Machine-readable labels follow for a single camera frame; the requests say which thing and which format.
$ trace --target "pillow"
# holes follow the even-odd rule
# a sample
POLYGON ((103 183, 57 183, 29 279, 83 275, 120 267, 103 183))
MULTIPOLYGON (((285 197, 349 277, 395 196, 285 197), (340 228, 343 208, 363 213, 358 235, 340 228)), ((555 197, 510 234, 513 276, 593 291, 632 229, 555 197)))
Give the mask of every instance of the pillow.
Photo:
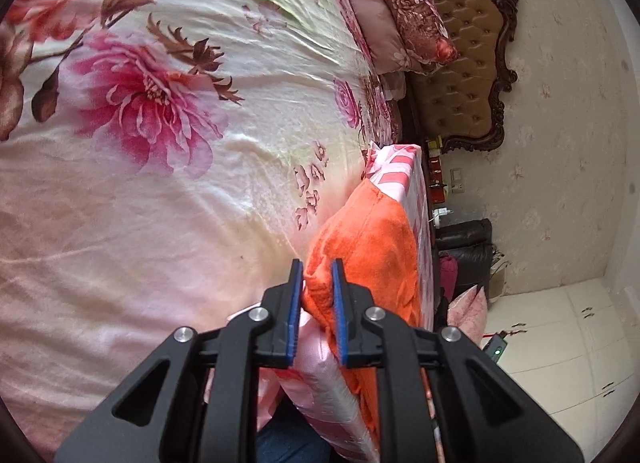
POLYGON ((422 64, 458 58, 433 0, 385 0, 408 55, 422 64))
POLYGON ((456 326, 477 345, 486 328, 487 304, 484 289, 469 288, 449 306, 447 324, 456 326))
POLYGON ((420 64, 412 60, 404 44, 391 11, 383 0, 349 0, 356 19, 371 50, 376 73, 392 71, 421 71, 420 64))

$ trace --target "wall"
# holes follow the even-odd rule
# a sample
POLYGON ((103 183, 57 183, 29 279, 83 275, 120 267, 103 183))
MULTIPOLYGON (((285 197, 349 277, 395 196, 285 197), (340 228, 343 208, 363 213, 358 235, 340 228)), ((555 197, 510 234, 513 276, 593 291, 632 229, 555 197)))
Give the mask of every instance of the wall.
POLYGON ((464 194, 454 222, 488 217, 511 261, 508 293, 602 277, 620 219, 628 52, 598 0, 520 0, 507 64, 518 73, 505 104, 504 143, 490 153, 453 151, 464 194))
POLYGON ((624 197, 620 224, 604 283, 620 315, 637 370, 640 369, 640 24, 625 0, 605 0, 614 11, 629 52, 630 73, 623 76, 628 97, 624 197))

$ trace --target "brown upholstered headboard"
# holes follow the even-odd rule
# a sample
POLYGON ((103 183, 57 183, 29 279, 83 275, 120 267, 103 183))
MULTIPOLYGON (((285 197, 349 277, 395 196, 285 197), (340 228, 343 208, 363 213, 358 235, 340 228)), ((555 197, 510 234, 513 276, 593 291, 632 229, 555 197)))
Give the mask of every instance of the brown upholstered headboard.
POLYGON ((504 50, 513 40, 518 0, 435 0, 460 58, 429 75, 409 74, 420 126, 444 150, 492 150, 504 139, 504 105, 517 75, 504 50))

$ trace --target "blue jeans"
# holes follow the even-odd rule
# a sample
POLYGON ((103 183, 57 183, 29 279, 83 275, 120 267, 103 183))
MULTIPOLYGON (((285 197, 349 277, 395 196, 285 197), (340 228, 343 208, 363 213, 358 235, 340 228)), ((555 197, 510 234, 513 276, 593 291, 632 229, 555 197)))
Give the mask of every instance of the blue jeans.
POLYGON ((328 463, 331 446, 285 397, 255 438, 257 463, 328 463))

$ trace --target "electrical outlet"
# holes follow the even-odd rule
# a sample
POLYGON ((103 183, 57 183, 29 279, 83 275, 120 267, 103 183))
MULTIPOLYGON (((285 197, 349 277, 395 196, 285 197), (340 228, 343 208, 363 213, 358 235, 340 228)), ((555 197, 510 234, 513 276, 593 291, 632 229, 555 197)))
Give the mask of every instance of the electrical outlet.
POLYGON ((453 194, 462 194, 465 191, 465 185, 462 182, 462 169, 451 169, 451 192, 453 194))

